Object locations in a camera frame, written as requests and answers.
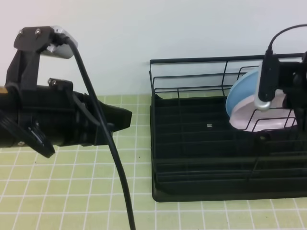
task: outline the blue plate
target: blue plate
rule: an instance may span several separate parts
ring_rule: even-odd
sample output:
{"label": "blue plate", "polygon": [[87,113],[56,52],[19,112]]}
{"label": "blue plate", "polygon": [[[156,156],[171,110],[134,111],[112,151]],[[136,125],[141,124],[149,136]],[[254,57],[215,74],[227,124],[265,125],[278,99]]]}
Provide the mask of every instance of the blue plate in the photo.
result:
{"label": "blue plate", "polygon": [[244,98],[255,94],[257,80],[258,68],[255,68],[254,70],[244,74],[234,83],[226,100],[226,111],[229,116],[231,115],[231,112],[236,104],[238,104]]}

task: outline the dish rack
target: dish rack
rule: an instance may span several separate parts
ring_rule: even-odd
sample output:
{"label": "dish rack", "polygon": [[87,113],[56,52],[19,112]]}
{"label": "dish rack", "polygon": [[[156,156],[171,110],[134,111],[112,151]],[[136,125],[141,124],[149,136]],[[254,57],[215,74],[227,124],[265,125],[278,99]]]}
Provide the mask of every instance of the dish rack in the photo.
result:
{"label": "dish rack", "polygon": [[[291,119],[291,127],[260,132],[237,130],[229,123],[225,102],[231,86],[262,59],[258,55],[150,60],[154,200],[307,196],[307,142],[293,125],[294,117],[282,118],[285,124]],[[188,66],[197,72],[186,74]]]}

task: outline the white wall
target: white wall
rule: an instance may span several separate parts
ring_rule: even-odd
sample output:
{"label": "white wall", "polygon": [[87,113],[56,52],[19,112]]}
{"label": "white wall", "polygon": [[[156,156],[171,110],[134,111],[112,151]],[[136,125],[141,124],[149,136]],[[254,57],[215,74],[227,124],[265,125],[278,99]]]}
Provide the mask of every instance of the white wall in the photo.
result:
{"label": "white wall", "polygon": [[[149,93],[149,60],[263,54],[271,37],[307,23],[306,0],[11,0],[0,3],[0,84],[19,29],[60,25],[79,42],[97,94]],[[307,28],[278,38],[275,53],[307,50]],[[74,59],[42,57],[50,77],[85,87]]]}

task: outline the plate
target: plate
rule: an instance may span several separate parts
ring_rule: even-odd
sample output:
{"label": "plate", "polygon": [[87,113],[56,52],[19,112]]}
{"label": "plate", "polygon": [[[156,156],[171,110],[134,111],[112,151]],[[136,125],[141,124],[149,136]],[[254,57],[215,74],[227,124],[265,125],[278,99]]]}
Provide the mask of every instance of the plate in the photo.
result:
{"label": "plate", "polygon": [[293,110],[281,108],[284,97],[283,91],[277,90],[271,103],[271,109],[263,112],[260,110],[255,111],[255,95],[251,95],[240,101],[233,108],[229,122],[234,128],[247,132],[295,126],[296,120]]}
{"label": "plate", "polygon": [[258,80],[258,68],[244,74],[231,87],[227,100],[226,111],[230,116],[233,108],[244,98],[255,94]]}

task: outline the green grid mat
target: green grid mat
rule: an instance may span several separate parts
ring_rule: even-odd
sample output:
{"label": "green grid mat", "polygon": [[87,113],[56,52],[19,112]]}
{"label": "green grid mat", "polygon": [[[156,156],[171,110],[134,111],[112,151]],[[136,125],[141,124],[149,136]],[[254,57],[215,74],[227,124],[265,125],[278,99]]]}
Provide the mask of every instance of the green grid mat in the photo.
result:
{"label": "green grid mat", "polygon": [[[307,198],[156,203],[151,194],[149,95],[99,97],[133,112],[114,134],[138,230],[305,229]],[[120,181],[107,146],[1,149],[1,230],[128,230]]]}

